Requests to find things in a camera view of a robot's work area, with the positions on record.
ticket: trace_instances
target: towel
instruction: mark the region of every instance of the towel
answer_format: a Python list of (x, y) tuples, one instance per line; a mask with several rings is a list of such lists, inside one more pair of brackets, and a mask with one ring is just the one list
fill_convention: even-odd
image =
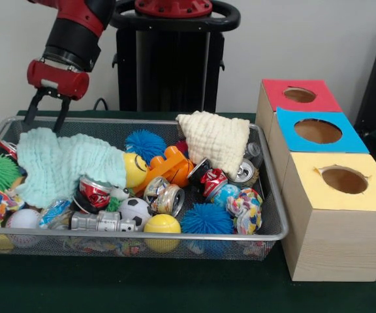
[(249, 140), (249, 121), (198, 111), (179, 114), (176, 120), (187, 138), (189, 158), (195, 164), (208, 158), (212, 168), (236, 178)]
[(71, 200), (83, 175), (120, 188), (126, 185), (123, 151), (83, 134), (57, 138), (49, 128), (33, 129), (21, 134), (17, 155), (27, 179), (16, 192), (38, 208)]

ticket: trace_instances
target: blue spiky ball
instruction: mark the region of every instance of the blue spiky ball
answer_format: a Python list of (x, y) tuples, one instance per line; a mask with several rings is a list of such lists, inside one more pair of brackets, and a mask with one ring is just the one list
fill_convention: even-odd
[[(181, 221), (183, 233), (232, 234), (233, 220), (222, 207), (205, 203), (194, 204), (194, 209), (186, 212)], [(211, 257), (221, 257), (230, 247), (230, 242), (196, 240), (189, 243), (197, 253), (208, 253)]]
[(211, 204), (194, 204), (181, 222), (183, 233), (225, 233), (234, 231), (230, 214), (222, 207)]
[(148, 131), (136, 130), (125, 140), (125, 148), (127, 152), (134, 152), (142, 157), (146, 163), (163, 153), (166, 149), (166, 143), (162, 137)]

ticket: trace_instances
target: yellow ball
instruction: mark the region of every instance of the yellow ball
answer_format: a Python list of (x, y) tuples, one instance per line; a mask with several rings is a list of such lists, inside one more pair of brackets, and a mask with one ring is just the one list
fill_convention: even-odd
[[(148, 220), (144, 226), (146, 233), (181, 233), (180, 223), (167, 214), (159, 214)], [(178, 239), (146, 239), (147, 246), (158, 253), (167, 253), (174, 250), (180, 243)]]
[(126, 171), (126, 187), (134, 188), (143, 183), (148, 175), (148, 165), (140, 155), (136, 153), (124, 153), (124, 164)]

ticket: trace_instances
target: stacked wooden boxes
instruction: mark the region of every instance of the stacked wooden boxes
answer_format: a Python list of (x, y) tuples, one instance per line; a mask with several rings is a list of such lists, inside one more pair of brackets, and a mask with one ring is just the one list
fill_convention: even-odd
[(376, 162), (322, 81), (264, 80), (265, 132), (290, 221), (293, 280), (376, 280)]

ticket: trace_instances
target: blue patterned ball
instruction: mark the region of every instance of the blue patterned ball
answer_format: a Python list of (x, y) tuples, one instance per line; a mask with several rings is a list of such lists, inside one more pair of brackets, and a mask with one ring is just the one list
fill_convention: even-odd
[(237, 186), (227, 184), (220, 189), (214, 198), (211, 199), (211, 202), (222, 207), (226, 208), (227, 198), (233, 197), (237, 198), (239, 196), (240, 189)]

